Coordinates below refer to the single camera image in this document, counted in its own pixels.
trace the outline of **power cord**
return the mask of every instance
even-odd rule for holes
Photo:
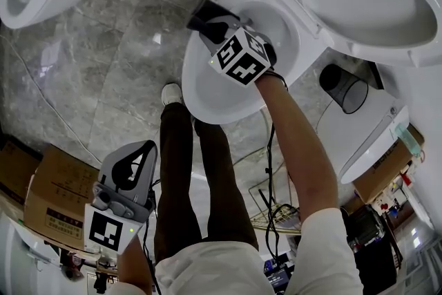
[[[152,189],[153,186],[154,186],[154,184],[151,185],[149,193],[153,193],[154,199],[155,199],[155,192]],[[155,203],[155,215],[157,215],[157,202],[156,202],[156,200],[154,201],[154,203]],[[155,286],[157,288],[158,294],[161,295],[160,286],[158,285],[157,277],[155,276],[155,268],[153,266],[151,258],[149,257],[149,250],[147,249],[147,246],[146,246],[147,230],[148,230],[148,228],[149,228],[149,219],[147,219],[147,221],[146,221],[146,229],[144,230],[143,252],[144,252],[144,255],[146,256],[147,264],[149,266],[149,270],[151,271],[151,277],[152,277],[153,283],[155,284]]]

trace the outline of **white sneaker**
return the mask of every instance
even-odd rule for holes
[[[174,102],[182,104],[182,91],[178,84],[167,84],[161,92],[161,100],[165,106]]]

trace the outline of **black cable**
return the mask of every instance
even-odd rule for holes
[[[282,83],[284,84],[285,89],[288,91],[289,88],[287,86],[287,83],[284,80],[284,77],[282,75],[279,75],[277,73],[275,73],[274,71],[267,71],[265,72],[263,75],[267,75],[267,76],[273,76],[273,77],[277,77],[279,80],[282,81]],[[269,201],[267,203],[268,206],[268,213],[267,213],[267,217],[269,219],[269,224],[267,225],[267,230],[266,230],[266,234],[265,234],[265,242],[266,242],[266,246],[267,249],[269,250],[271,256],[273,257],[273,259],[276,261],[276,263],[279,265],[280,262],[278,260],[278,243],[279,243],[279,233],[276,230],[276,226],[274,223],[274,218],[276,217],[276,214],[283,208],[283,207],[290,207],[293,208],[291,205],[289,204],[283,204],[280,207],[278,207],[273,213],[271,212],[271,202],[274,201],[273,199],[273,169],[272,169],[272,159],[271,159],[271,145],[273,142],[273,137],[275,135],[275,126],[272,123],[271,125],[271,130],[270,130],[270,137],[269,137],[269,143],[267,144],[267,160],[269,163],[269,167],[265,169],[265,172],[269,175]],[[274,254],[270,248],[270,244],[269,244],[269,233],[270,233],[270,229],[272,230],[272,232],[275,233],[275,250],[276,253]]]
[[[294,208],[292,205],[290,204],[283,204],[280,205],[271,215],[271,223],[269,222],[269,224],[267,225],[267,230],[265,232],[265,242],[267,245],[267,249],[269,249],[269,252],[271,254],[271,256],[273,257],[273,259],[279,264],[279,255],[278,255],[278,243],[279,243],[279,233],[276,231],[275,228],[275,224],[273,222],[273,220],[275,219],[276,215],[278,214],[278,212],[284,208],[284,207],[288,207],[290,209],[296,209]],[[275,242],[275,254],[273,254],[272,250],[270,249],[270,244],[269,244],[269,233],[270,233],[270,229],[272,228],[272,231],[275,233],[275,238],[276,238],[276,242]]]
[[[143,237],[143,252],[147,259],[147,264],[149,266],[149,270],[151,271],[151,277],[153,280],[153,283],[155,284],[158,294],[161,295],[160,286],[158,285],[157,277],[155,276],[155,268],[153,267],[153,263],[151,259],[149,258],[149,250],[146,246],[146,239],[147,239],[147,229],[149,228],[149,219],[146,221],[146,230],[144,230],[144,237]]]

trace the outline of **wire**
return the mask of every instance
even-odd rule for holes
[[[55,113],[55,115],[57,115],[57,117],[64,123],[64,125],[66,126],[66,128],[75,136],[75,139],[77,139],[77,141],[79,142],[79,144],[81,145],[81,147],[90,155],[92,156],[99,164],[102,164],[102,162],[97,158],[97,156],[95,156],[88,148],[86,148],[86,146],[83,144],[83,142],[81,142],[79,136],[76,134],[76,132],[74,132],[74,130],[69,126],[69,124],[67,123],[67,121],[64,120],[64,118],[58,113],[58,111],[55,109],[55,107],[48,101],[48,99],[46,99],[45,95],[43,94],[43,91],[41,91],[40,86],[37,84],[37,82],[34,80],[34,78],[32,77],[28,66],[26,65],[26,62],[24,61],[24,59],[21,57],[21,55],[17,52],[17,50],[15,49],[15,47],[12,45],[12,43],[9,41],[9,39],[7,39],[6,37],[4,37],[3,35],[0,35],[0,37],[2,39],[4,39],[6,42],[8,42],[9,46],[11,47],[11,49],[14,51],[15,55],[18,56],[18,58],[20,59],[21,63],[23,64],[24,68],[26,69],[26,73],[28,74],[29,78],[31,79],[31,81],[34,83],[35,87],[37,88],[39,94],[41,95],[41,98],[43,99],[43,101],[45,101],[45,103],[49,106],[49,108]]]
[[[284,84],[285,89],[287,91],[289,90],[289,88],[287,87],[287,84],[286,84],[286,82],[284,80],[284,77],[282,77],[281,75],[279,75],[279,74],[277,74],[277,73],[275,73],[273,71],[267,71],[263,75],[277,77],[279,80],[282,81],[282,83]],[[271,202],[274,201],[273,200],[273,169],[272,169],[272,161],[271,161],[271,158],[272,158],[272,156],[271,156],[271,145],[272,145],[272,142],[273,142],[274,135],[275,135],[275,125],[272,123],[271,130],[270,130],[270,136],[269,136],[269,142],[267,144],[267,161],[269,163],[269,166],[265,169],[265,172],[269,175],[269,201],[267,203],[267,207],[268,207],[267,217],[269,219],[269,224],[267,225],[267,230],[266,230],[266,233],[265,233],[265,242],[266,242],[267,249],[269,250],[271,256],[276,261],[276,263],[279,265],[280,264],[280,261],[278,259],[279,258],[278,257],[279,233],[276,230],[275,222],[273,220],[276,217],[276,215],[278,214],[278,212],[283,207],[290,207],[290,208],[293,208],[293,207],[290,204],[283,204],[283,205],[279,206],[273,213],[271,211]],[[270,244],[269,244],[269,233],[270,233],[270,230],[272,230],[272,232],[275,233],[275,253],[272,252],[272,250],[270,248]]]
[[[157,206],[156,206],[156,203],[155,203],[155,215],[156,214],[157,214]],[[147,249],[147,246],[146,246],[147,230],[148,230],[148,228],[149,228],[149,219],[146,220],[146,229],[144,230],[143,252],[144,252],[144,255],[146,256],[147,263],[148,263],[148,266],[149,266],[149,270],[151,271],[151,277],[152,277],[153,283],[155,284],[155,286],[157,288],[158,294],[161,295],[160,286],[158,285],[157,277],[155,276],[155,268],[153,266],[152,260],[149,257],[149,250]]]
[[[269,127],[269,122],[268,122],[268,120],[267,120],[267,117],[265,116],[264,111],[261,110],[260,112],[261,112],[262,118],[263,118],[263,120],[264,120],[265,127],[266,127],[266,131],[267,131],[267,141],[269,141],[269,139],[270,139],[270,130],[271,130],[270,127]],[[246,160],[247,158],[250,158],[252,155],[254,155],[254,154],[256,154],[256,153],[260,153],[260,152],[263,151],[263,150],[267,150],[267,147],[264,146],[264,147],[262,147],[262,148],[259,148],[259,149],[256,149],[256,150],[252,151],[251,153],[248,153],[247,155],[245,155],[245,156],[243,156],[242,158],[240,158],[237,162],[235,162],[235,163],[233,164],[233,166],[236,166],[236,165],[239,164],[241,161]],[[279,172],[279,170],[281,170],[281,167],[283,167],[283,166],[284,166],[284,162],[281,162],[281,164],[278,166],[278,168],[274,171],[273,174],[274,174],[274,175],[277,174],[277,173]]]

